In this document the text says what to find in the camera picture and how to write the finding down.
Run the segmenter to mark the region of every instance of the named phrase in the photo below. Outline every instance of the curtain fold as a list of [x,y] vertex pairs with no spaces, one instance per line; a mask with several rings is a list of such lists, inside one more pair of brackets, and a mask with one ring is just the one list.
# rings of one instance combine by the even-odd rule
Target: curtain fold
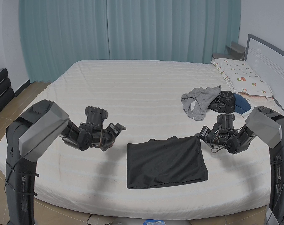
[[89,59],[209,63],[238,41],[241,0],[20,0],[31,81]]
[[54,81],[75,62],[109,59],[106,0],[20,0],[30,81]]

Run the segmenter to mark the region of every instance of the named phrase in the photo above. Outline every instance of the tile floor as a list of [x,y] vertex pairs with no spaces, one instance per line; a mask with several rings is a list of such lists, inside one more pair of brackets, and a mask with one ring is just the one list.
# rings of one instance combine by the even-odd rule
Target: tile floor
[[[5,129],[15,120],[24,108],[40,93],[49,83],[35,82],[29,85],[19,96],[12,101],[0,113],[0,140],[5,134]],[[4,193],[5,176],[0,171],[0,223],[5,225],[9,220],[9,213]],[[89,214],[75,212],[60,208],[49,203],[35,199],[35,218],[39,225],[85,225]],[[193,225],[262,225],[264,223],[266,206],[231,215],[190,220]],[[110,223],[114,217],[93,215],[89,223],[102,225]]]

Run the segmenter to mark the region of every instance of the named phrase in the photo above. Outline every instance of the headboard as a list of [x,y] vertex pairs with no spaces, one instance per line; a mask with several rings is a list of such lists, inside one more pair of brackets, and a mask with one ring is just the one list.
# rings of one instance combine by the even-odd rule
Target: headboard
[[270,86],[276,103],[284,110],[284,51],[249,34],[245,60]]

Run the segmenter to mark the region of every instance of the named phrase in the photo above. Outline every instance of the bed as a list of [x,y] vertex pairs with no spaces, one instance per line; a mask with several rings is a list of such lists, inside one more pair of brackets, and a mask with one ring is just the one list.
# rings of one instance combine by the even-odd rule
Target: bed
[[[260,60],[255,55],[253,58],[249,55],[248,59],[249,63]],[[205,182],[143,190],[126,188],[126,144],[151,138],[188,137],[200,132],[204,125],[212,127],[218,113],[208,110],[203,121],[194,121],[184,113],[180,97],[195,87],[217,85],[230,90],[211,64],[139,60],[73,64],[29,106],[42,99],[55,101],[77,125],[86,120],[85,107],[101,107],[109,112],[104,127],[113,122],[127,130],[106,152],[96,148],[75,150],[57,138],[38,160],[37,198],[80,212],[148,219],[196,219],[266,205],[271,180],[269,152],[258,137],[248,150],[236,155],[225,149],[212,154],[202,142],[209,171]],[[249,99],[284,115],[273,98]],[[239,128],[244,123],[244,118],[236,114],[234,126]],[[3,137],[2,172],[5,172],[6,148]]]

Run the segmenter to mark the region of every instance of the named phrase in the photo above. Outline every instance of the gray towel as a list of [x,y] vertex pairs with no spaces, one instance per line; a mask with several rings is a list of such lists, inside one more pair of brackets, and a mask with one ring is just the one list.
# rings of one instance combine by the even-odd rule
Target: gray towel
[[[219,95],[220,91],[221,86],[219,85],[215,88],[194,88],[191,92],[185,93],[181,97],[181,102],[188,117],[196,121],[203,120],[210,103]],[[191,103],[194,101],[196,103],[191,111]]]

